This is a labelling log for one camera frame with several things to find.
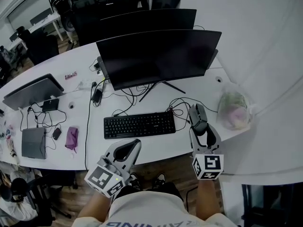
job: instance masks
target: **shoe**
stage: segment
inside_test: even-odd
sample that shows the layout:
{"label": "shoe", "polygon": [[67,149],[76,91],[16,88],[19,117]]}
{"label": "shoe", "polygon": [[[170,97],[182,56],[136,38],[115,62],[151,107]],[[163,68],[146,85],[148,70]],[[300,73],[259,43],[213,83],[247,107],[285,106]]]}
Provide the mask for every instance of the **shoe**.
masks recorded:
{"label": "shoe", "polygon": [[136,173],[131,173],[131,177],[133,178],[128,185],[132,186],[136,190],[142,191],[141,185],[139,183],[139,179]]}
{"label": "shoe", "polygon": [[159,173],[157,178],[152,183],[152,188],[160,188],[163,184],[165,184],[166,176],[164,173]]}

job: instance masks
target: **laptop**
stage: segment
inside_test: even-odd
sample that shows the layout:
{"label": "laptop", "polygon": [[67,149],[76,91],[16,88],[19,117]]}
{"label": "laptop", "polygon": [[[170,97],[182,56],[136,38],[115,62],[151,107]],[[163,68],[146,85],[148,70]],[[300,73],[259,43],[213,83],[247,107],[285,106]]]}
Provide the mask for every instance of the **laptop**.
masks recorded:
{"label": "laptop", "polygon": [[23,130],[22,156],[34,159],[46,159],[45,138],[45,128]]}

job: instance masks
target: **pink pouch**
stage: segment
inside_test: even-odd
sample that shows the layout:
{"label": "pink pouch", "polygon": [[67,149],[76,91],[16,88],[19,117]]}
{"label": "pink pouch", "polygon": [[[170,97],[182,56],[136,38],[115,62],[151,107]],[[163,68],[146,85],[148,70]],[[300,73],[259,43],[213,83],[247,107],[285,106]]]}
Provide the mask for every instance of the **pink pouch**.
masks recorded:
{"label": "pink pouch", "polygon": [[75,127],[70,127],[66,135],[65,147],[76,152],[76,147],[78,146],[78,129]]}

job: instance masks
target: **black keyboard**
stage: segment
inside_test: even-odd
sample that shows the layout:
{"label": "black keyboard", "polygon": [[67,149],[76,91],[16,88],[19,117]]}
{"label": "black keyboard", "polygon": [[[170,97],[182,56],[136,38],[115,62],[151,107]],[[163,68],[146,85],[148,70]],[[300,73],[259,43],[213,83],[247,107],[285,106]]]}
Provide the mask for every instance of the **black keyboard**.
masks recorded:
{"label": "black keyboard", "polygon": [[104,118],[104,138],[132,138],[176,132],[173,112]]}

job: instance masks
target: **desk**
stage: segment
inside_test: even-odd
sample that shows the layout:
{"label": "desk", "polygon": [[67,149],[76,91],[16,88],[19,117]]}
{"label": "desk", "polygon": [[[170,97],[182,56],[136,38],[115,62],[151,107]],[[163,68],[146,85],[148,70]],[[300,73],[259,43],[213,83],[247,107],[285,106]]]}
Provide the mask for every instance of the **desk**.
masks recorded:
{"label": "desk", "polygon": [[[53,14],[49,15],[47,18],[41,20],[39,23],[33,25],[29,31],[32,33],[44,26],[47,26],[48,24],[53,24],[53,26],[55,27],[55,30],[57,31],[58,36],[60,37],[61,41],[63,41],[63,37],[58,29],[58,26],[56,25],[55,21],[56,20],[60,20],[60,15],[56,12],[54,12]],[[27,49],[25,43],[18,37],[16,40],[14,40],[8,47],[7,49],[10,51],[11,49],[15,48],[18,44],[22,43],[23,46]]]}
{"label": "desk", "polygon": [[[56,150],[46,149],[47,159],[29,159],[21,156],[21,137],[20,123],[21,113],[5,108],[4,104],[0,103],[0,108],[3,109],[6,115],[0,119],[0,122],[6,121],[6,124],[13,125],[16,130],[14,136],[14,146],[16,153],[20,159],[20,165],[33,168],[57,169],[57,170],[84,170],[85,156],[85,136],[86,124],[88,117],[88,106],[90,90],[74,91],[78,84],[85,78],[95,77],[97,82],[102,80],[102,77],[97,77],[95,72],[89,70],[89,66],[99,56],[99,51],[96,43],[88,44],[66,53],[57,55],[39,65],[25,71],[10,81],[0,89],[0,98],[14,89],[24,85],[25,83],[36,79],[46,73],[52,73],[53,76],[65,89],[67,93],[60,97],[59,109],[66,112],[67,121],[62,123],[62,134],[56,141]],[[78,75],[71,79],[65,80],[64,75],[77,71]],[[223,83],[216,81],[216,77],[221,77]],[[187,96],[195,98],[206,104],[211,109],[217,109],[221,95],[221,89],[224,82],[229,81],[224,69],[221,67],[217,59],[212,63],[211,68],[206,72],[204,77],[196,77],[190,79],[181,79],[172,81],[171,84],[186,91],[186,95],[164,85],[159,84],[153,89],[148,96],[141,102],[137,102],[136,106],[132,107],[128,114],[143,114],[153,112],[163,112],[169,106],[171,100],[177,97]],[[114,92],[113,87],[107,84],[103,97],[109,96]],[[74,102],[75,107],[69,109],[70,102]],[[109,98],[102,99],[100,107],[91,106],[89,134],[87,140],[87,163],[88,168],[92,167],[108,147],[120,139],[105,140],[103,135],[103,118],[111,116],[116,109],[126,109],[129,107],[129,102],[125,97],[112,95]],[[23,109],[23,114],[26,118],[27,108]],[[61,112],[51,112],[53,123],[57,123],[64,119]],[[216,113],[206,110],[209,123],[216,128],[222,140],[236,136],[243,131],[230,131],[216,123]],[[36,126],[34,116],[31,112],[29,115],[29,128]],[[181,129],[184,126],[184,121],[175,118],[176,129]],[[66,133],[70,126],[79,128],[78,148],[77,153],[64,147],[66,141]],[[22,128],[26,127],[26,120],[23,120]],[[153,162],[157,160],[176,157],[192,151],[188,136],[189,125],[185,129],[176,132],[175,134],[150,136],[139,138],[142,141],[142,150],[139,154],[137,164]],[[14,163],[9,156],[5,142],[2,142],[1,161]],[[52,139],[46,138],[46,145],[54,147]]]}

